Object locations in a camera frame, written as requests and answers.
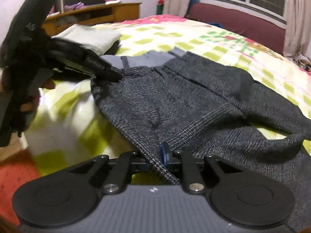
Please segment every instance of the folded white cloth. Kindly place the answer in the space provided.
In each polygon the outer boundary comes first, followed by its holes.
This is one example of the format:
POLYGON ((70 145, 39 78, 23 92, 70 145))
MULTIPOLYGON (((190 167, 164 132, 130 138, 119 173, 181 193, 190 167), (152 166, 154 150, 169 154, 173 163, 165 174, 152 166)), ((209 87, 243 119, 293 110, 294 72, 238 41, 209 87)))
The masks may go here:
POLYGON ((54 37, 80 43, 100 56, 108 51, 121 36, 120 32, 111 29, 74 24, 54 37))

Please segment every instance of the maroon headboard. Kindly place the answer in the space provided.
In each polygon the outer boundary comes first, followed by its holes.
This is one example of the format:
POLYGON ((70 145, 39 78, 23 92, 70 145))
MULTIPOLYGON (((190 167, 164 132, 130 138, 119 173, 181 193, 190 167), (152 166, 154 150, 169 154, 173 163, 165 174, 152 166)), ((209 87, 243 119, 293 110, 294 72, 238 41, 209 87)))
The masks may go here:
POLYGON ((274 23, 242 11, 206 3, 194 4, 189 17, 204 23, 220 23, 226 30, 254 40, 283 55, 285 29, 274 23))

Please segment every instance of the window sill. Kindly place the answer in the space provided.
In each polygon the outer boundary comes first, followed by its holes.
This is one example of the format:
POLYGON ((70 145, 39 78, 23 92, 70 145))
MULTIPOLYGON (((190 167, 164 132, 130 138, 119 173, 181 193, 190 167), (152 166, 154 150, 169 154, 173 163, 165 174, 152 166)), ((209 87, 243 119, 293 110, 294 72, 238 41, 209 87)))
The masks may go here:
POLYGON ((247 9, 249 9, 249 10, 252 10, 252 11, 255 11, 255 12, 257 12, 257 13, 260 13, 260 14, 263 14, 263 15, 265 15, 265 16, 268 16, 268 17, 270 17, 270 18, 272 18, 272 19, 274 19, 274 20, 276 20, 276 21, 278 21, 278 22, 280 22, 280 23, 282 23, 282 24, 286 24, 286 21, 284 21, 284 20, 282 20, 282 19, 280 19, 280 18, 278 18, 278 17, 276 17, 276 16, 273 16, 273 15, 271 15, 271 14, 265 12, 265 11, 258 10, 258 9, 256 9, 256 8, 253 8, 253 7, 251 7, 251 6, 247 6, 247 5, 242 4, 242 3, 239 3, 239 2, 234 2, 234 1, 231 1, 231 0, 216 0, 216 1, 226 2, 226 3, 234 4, 234 5, 243 7, 243 8, 247 8, 247 9))

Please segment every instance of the bed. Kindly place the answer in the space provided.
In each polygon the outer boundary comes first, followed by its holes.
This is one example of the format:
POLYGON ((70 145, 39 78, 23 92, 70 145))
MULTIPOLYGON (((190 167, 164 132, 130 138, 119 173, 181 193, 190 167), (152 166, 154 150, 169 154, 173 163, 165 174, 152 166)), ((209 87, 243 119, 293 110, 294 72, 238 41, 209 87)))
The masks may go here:
MULTIPOLYGON (((101 24, 122 33, 116 55, 138 56, 150 50, 169 51, 175 46, 226 66, 235 66, 298 105, 311 119, 311 78, 280 54, 251 39, 202 22, 173 16, 154 16, 123 23, 101 24)), ((90 81, 57 82, 55 90, 41 90, 38 115, 25 133, 28 149, 0 165, 0 214, 13 223, 14 191, 31 179, 44 176, 100 154, 118 157, 132 146, 102 117, 91 95, 90 81)), ((267 139, 282 139, 266 127, 255 125, 267 139)), ((310 141, 304 147, 311 154, 310 141)), ((155 177, 135 176, 152 183, 155 177)))

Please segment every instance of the black mechanical device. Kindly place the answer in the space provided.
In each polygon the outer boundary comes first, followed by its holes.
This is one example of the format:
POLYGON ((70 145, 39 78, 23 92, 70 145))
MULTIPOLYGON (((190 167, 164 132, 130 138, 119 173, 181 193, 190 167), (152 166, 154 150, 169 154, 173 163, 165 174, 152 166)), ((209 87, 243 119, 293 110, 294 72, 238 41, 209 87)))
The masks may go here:
POLYGON ((0 45, 0 68, 8 67, 11 77, 10 92, 0 92, 0 147, 9 144, 13 132, 20 136, 33 120, 34 112, 19 109, 54 71, 96 74, 112 82, 122 78, 93 51, 45 33, 41 26, 56 1, 25 0, 0 45))
POLYGON ((282 183, 219 157, 170 152, 162 161, 180 185, 134 185, 149 172, 137 152, 100 155, 33 180, 13 196, 23 233, 290 233, 295 204, 282 183))

